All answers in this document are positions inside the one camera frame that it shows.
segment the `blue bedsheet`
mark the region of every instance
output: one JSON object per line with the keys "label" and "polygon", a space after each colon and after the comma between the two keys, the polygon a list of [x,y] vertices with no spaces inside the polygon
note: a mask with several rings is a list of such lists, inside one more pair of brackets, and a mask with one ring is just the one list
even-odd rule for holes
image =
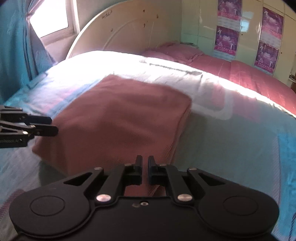
{"label": "blue bedsheet", "polygon": [[[192,100],[174,164],[198,167],[260,190],[280,206],[273,234],[288,240],[295,210],[296,120],[256,92],[186,65],[130,54],[94,51],[49,69],[6,105],[54,118],[71,101],[109,74],[170,85]],[[0,149],[0,205],[17,189],[25,191],[61,179],[27,148]],[[291,238],[296,238],[292,230]]]}

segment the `cream headboard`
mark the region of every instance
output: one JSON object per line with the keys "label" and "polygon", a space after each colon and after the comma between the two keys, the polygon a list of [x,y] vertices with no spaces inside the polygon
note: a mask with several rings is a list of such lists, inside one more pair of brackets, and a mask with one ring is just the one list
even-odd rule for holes
{"label": "cream headboard", "polygon": [[148,1],[130,0],[115,4],[83,28],[66,59],[94,50],[139,54],[149,47],[172,41],[168,24],[166,13]]}

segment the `brown towel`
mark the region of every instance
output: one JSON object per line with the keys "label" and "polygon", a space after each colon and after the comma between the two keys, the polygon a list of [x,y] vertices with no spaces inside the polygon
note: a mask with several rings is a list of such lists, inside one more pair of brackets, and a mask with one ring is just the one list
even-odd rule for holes
{"label": "brown towel", "polygon": [[41,137],[33,152],[66,175],[93,167],[110,170],[143,156],[143,185],[127,195],[153,195],[147,158],[171,163],[191,99],[171,87],[110,75],[82,94],[54,120],[56,137]]}

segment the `blue curtain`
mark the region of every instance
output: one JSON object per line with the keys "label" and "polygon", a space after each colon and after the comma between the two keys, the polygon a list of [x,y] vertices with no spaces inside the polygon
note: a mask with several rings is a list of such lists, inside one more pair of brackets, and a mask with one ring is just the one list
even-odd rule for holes
{"label": "blue curtain", "polygon": [[44,0],[6,0],[0,5],[0,104],[54,64],[29,17]]}

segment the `pink bedspread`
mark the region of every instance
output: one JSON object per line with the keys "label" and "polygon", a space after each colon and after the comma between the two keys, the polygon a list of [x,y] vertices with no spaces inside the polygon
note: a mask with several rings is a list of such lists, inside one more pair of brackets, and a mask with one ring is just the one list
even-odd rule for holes
{"label": "pink bedspread", "polygon": [[229,80],[266,96],[296,115],[296,94],[276,78],[240,61],[232,61]]}
{"label": "pink bedspread", "polygon": [[[171,60],[170,58],[173,58],[171,61],[186,64],[193,68],[230,80],[231,82],[266,96],[273,102],[281,105],[286,110],[296,115],[296,94],[276,78],[273,78],[243,62],[228,62],[223,59],[202,54],[200,51],[197,53],[196,48],[180,44],[167,44],[149,51],[144,52],[143,55],[146,57],[162,58],[166,60]],[[213,94],[218,94],[219,92],[220,90],[217,89],[213,91]],[[222,101],[221,98],[216,99],[217,104]]]}

